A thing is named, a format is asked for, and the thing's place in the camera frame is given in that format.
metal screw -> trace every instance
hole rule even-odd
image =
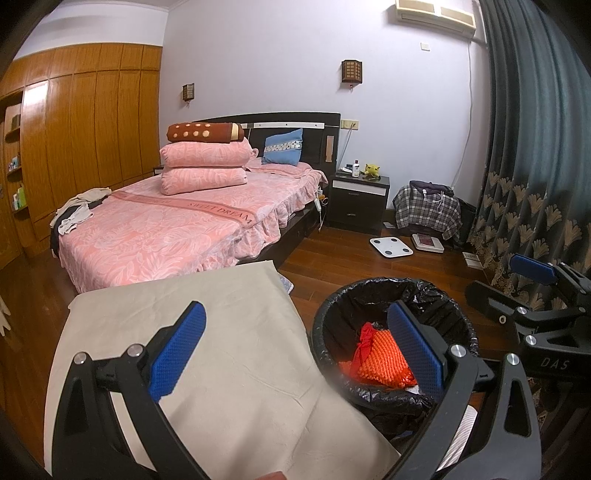
[[[82,365],[86,362],[86,354],[84,352],[78,352],[74,355],[74,363],[76,365]]]
[[[519,357],[514,353],[508,353],[506,358],[511,365],[519,364]]]
[[[457,343],[455,345],[452,345],[450,351],[452,352],[453,356],[456,356],[458,358],[466,356],[466,349],[462,345],[458,345]]]
[[[139,343],[134,343],[133,345],[130,345],[128,347],[127,354],[129,356],[140,356],[143,351],[144,347],[142,345],[140,345]]]

dark wooden headboard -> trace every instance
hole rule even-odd
[[[196,122],[233,122],[241,124],[245,136],[252,148],[258,148],[262,157],[265,139],[272,135],[285,134],[298,128],[304,128],[301,161],[312,168],[321,170],[329,177],[336,171],[337,151],[339,146],[340,113],[322,112],[270,112],[248,113],[245,115],[219,116],[204,118]],[[327,143],[332,142],[327,158]]]

black garbage bag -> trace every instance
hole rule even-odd
[[[406,390],[358,383],[341,373],[337,363],[353,358],[366,322],[387,328],[387,311],[396,300],[403,300],[419,322],[436,328],[449,345],[459,343],[478,355],[478,337],[470,320],[447,293],[427,281],[369,278],[328,297],[316,312],[310,332],[314,360],[387,439],[418,430],[434,401]]]

yellow plush toy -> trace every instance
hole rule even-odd
[[[365,164],[365,171],[363,172],[370,178],[378,178],[379,177],[379,167],[377,165],[373,165],[371,163]]]

air conditioner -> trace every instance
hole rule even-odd
[[[398,19],[417,25],[428,25],[472,39],[476,32],[474,15],[462,10],[440,7],[420,0],[396,0]]]

